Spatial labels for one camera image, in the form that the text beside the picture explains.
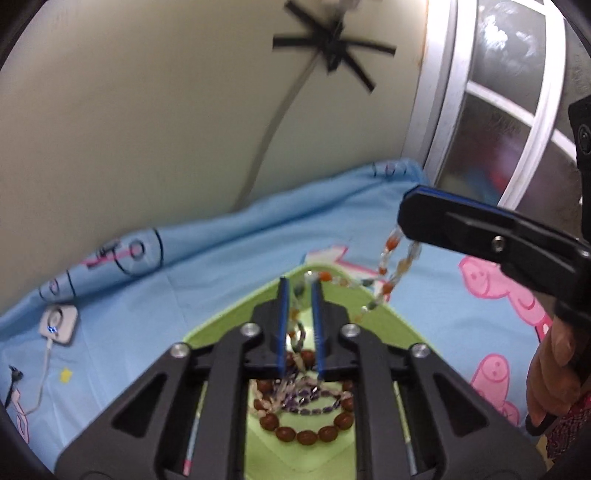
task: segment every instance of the blue bedsheet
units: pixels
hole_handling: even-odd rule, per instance
[[[374,269],[402,195],[423,181],[411,161],[384,162],[241,213],[105,245],[0,317],[0,392],[8,391],[8,365],[25,374],[9,408],[19,431],[53,468],[65,445],[168,346],[254,289],[306,260],[334,261],[359,275]],[[423,247],[390,302],[522,425],[527,367],[549,319],[495,268]],[[71,345],[54,345],[41,408],[25,417],[43,365],[39,319],[57,301],[79,308],[79,325]]]

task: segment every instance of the human hand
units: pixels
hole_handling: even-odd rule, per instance
[[[580,380],[569,366],[577,342],[573,328],[555,318],[527,374],[527,409],[534,426],[547,413],[561,417],[581,396]]]

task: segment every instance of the cartoon print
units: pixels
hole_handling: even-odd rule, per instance
[[[379,277],[379,273],[377,270],[370,270],[369,268],[362,267],[361,265],[355,265],[343,260],[343,257],[345,256],[348,250],[349,248],[344,245],[334,245],[332,247],[325,248],[324,250],[315,250],[306,254],[306,256],[304,257],[304,263],[333,263],[341,269],[345,270],[347,275],[351,278],[354,278],[355,280]],[[374,292],[379,293],[380,291],[382,291],[383,285],[383,280],[376,280],[376,282],[374,282]],[[386,295],[384,299],[386,301],[389,301],[390,295]]]
[[[76,296],[70,271],[66,270],[58,277],[44,283],[38,289],[39,296],[48,303],[71,300]]]
[[[22,409],[19,400],[21,399],[21,392],[18,389],[15,389],[12,392],[11,397],[11,404],[14,405],[14,408],[17,411],[17,429],[18,433],[21,434],[22,439],[25,441],[26,444],[29,443],[29,422],[27,420],[27,416],[25,415],[25,411]]]
[[[519,318],[533,326],[538,339],[542,341],[552,320],[532,292],[503,275],[499,265],[480,258],[463,258],[460,270],[466,288],[479,299],[508,297]]]
[[[131,277],[144,275],[162,266],[164,249],[156,229],[137,232],[133,238],[115,239],[103,245],[81,262],[88,270],[105,264],[115,264]]]
[[[519,410],[507,401],[509,392],[509,362],[492,353],[478,365],[470,385],[513,425],[519,425]]]

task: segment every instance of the white wall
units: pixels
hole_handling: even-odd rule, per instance
[[[399,156],[426,3],[365,0],[346,18],[397,55],[356,51],[371,96],[319,66],[251,199]],[[278,0],[49,0],[0,71],[0,312],[108,239],[227,212],[311,57],[273,53],[272,36],[302,31]]]

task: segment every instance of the bead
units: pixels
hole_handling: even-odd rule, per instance
[[[318,273],[318,280],[320,281],[330,281],[332,280],[332,275],[330,272],[323,271]]]
[[[403,258],[400,262],[398,262],[398,266],[396,267],[396,273],[405,274],[409,269],[410,266],[413,264],[413,261],[409,258]]]
[[[393,235],[386,240],[386,248],[390,251],[395,250],[396,247],[400,244],[400,237]]]
[[[392,293],[393,289],[394,289],[394,285],[392,285],[390,282],[386,282],[384,284],[384,286],[382,287],[382,293],[384,295],[388,295],[389,293]]]
[[[293,442],[296,439],[296,431],[290,427],[279,427],[275,431],[275,436],[282,442]]]
[[[293,367],[296,363],[294,362],[294,354],[291,352],[287,352],[285,355],[285,364],[289,368]]]
[[[273,391],[273,381],[272,380],[257,380],[256,387],[258,391],[262,394],[271,393]]]
[[[279,419],[277,415],[268,413],[263,418],[260,419],[261,427],[269,432],[273,432],[279,426]]]
[[[341,400],[340,406],[341,406],[341,408],[343,408],[344,411],[352,412],[353,411],[353,399],[346,398],[344,400]]]
[[[304,365],[310,369],[316,363],[316,354],[313,350],[302,350],[301,351],[301,359],[304,361]]]
[[[334,424],[339,430],[349,430],[353,426],[354,417],[348,413],[339,413],[334,420]]]
[[[305,291],[306,291],[306,284],[305,283],[298,283],[294,287],[294,295],[298,299],[304,296]]]
[[[316,432],[312,432],[312,430],[303,430],[297,434],[296,438],[302,445],[310,446],[316,443],[318,435],[316,435]]]
[[[408,247],[408,256],[416,260],[421,254],[421,244],[419,242],[412,242]]]
[[[329,442],[336,440],[336,438],[338,436],[339,436],[339,429],[336,427],[333,427],[332,425],[327,426],[327,427],[322,427],[320,430],[318,430],[318,438],[325,443],[329,443]]]
[[[316,280],[318,280],[318,273],[312,272],[312,270],[308,270],[304,274],[304,280],[307,284],[314,283]]]

